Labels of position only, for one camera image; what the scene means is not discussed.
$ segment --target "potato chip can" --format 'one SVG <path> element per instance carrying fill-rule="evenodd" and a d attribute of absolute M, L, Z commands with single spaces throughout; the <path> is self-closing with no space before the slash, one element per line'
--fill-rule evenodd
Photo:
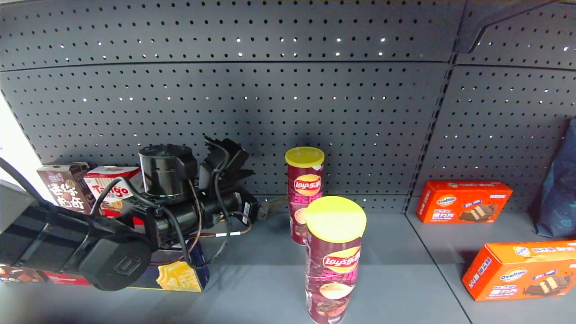
<path fill-rule="evenodd" d="M 318 324 L 341 323 L 356 285 L 366 213 L 336 196 L 315 200 L 305 213 L 308 315 Z"/>
<path fill-rule="evenodd" d="M 304 211 L 322 197 L 324 152 L 307 146 L 290 149 L 285 155 L 288 165 L 288 203 L 290 233 L 294 242 L 305 245 L 306 220 Z"/>

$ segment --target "snack box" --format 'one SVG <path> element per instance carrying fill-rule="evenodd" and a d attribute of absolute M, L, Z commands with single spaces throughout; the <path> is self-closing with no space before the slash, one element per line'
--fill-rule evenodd
<path fill-rule="evenodd" d="M 184 260 L 177 261 L 182 256 L 182 249 L 179 245 L 170 250 L 158 250 L 152 254 L 153 262 L 174 261 L 167 265 L 150 265 L 136 282 L 130 287 L 160 289 L 170 291 L 201 292 L 206 287 L 210 272 L 208 266 L 191 269 Z M 196 265 L 202 264 L 204 254 L 200 242 L 190 252 L 192 262 Z"/>
<path fill-rule="evenodd" d="M 428 181 L 416 213 L 424 223 L 493 223 L 511 195 L 500 181 Z"/>
<path fill-rule="evenodd" d="M 139 167 L 97 167 L 84 176 L 84 181 L 94 196 L 99 197 L 104 188 L 118 176 L 128 179 L 139 193 L 144 191 Z M 104 198 L 102 211 L 108 217 L 119 216 L 122 212 L 122 201 L 132 196 L 126 184 L 123 181 L 119 182 Z"/>
<path fill-rule="evenodd" d="M 45 282 L 47 277 L 42 273 L 30 268 L 15 268 L 0 264 L 0 281 L 10 282 Z"/>
<path fill-rule="evenodd" d="M 89 170 L 86 162 L 72 162 L 45 164 L 36 172 L 60 207 L 89 214 L 96 202 L 84 182 L 84 175 Z"/>
<path fill-rule="evenodd" d="M 487 243 L 462 282 L 476 301 L 565 295 L 576 282 L 576 241 Z"/>
<path fill-rule="evenodd" d="M 84 277 L 82 276 L 75 276 L 73 274 L 53 273 L 49 271 L 44 271 L 44 274 L 48 277 L 50 282 L 56 285 L 91 286 L 88 280 L 84 279 Z"/>

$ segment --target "lay's logo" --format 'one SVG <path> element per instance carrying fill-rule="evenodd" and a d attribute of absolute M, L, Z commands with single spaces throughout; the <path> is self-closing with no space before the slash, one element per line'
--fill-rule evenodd
<path fill-rule="evenodd" d="M 326 255 L 322 263 L 334 272 L 347 273 L 356 269 L 359 259 L 360 247 L 355 246 Z"/>
<path fill-rule="evenodd" d="M 294 181 L 294 189 L 304 196 L 313 196 L 320 192 L 321 188 L 322 178 L 315 174 L 301 175 Z"/>
<path fill-rule="evenodd" d="M 512 269 L 512 270 L 507 271 L 505 274 L 501 275 L 500 280 L 502 280 L 504 282 L 512 282 L 512 281 L 520 279 L 520 277 L 525 275 L 526 272 L 528 272 L 528 270 L 526 270 L 524 268 Z"/>
<path fill-rule="evenodd" d="M 453 204 L 454 201 L 456 201 L 456 197 L 454 197 L 452 195 L 443 195 L 442 197 L 440 197 L 440 199 L 438 199 L 436 204 L 438 206 L 446 207 L 446 206 L 450 206 L 451 204 Z"/>

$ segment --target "blue bag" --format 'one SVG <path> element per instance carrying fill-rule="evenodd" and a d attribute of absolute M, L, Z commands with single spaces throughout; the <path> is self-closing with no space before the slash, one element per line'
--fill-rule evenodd
<path fill-rule="evenodd" d="M 576 234 L 576 119 L 570 121 L 544 180 L 536 234 L 549 238 Z"/>

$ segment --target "orange box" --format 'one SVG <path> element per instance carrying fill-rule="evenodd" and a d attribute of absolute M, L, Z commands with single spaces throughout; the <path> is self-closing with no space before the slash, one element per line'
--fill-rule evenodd
<path fill-rule="evenodd" d="M 493 223 L 511 195 L 500 181 L 428 181 L 416 213 L 424 223 Z"/>
<path fill-rule="evenodd" d="M 462 278 L 476 301 L 565 295 L 576 272 L 576 241 L 487 243 Z"/>

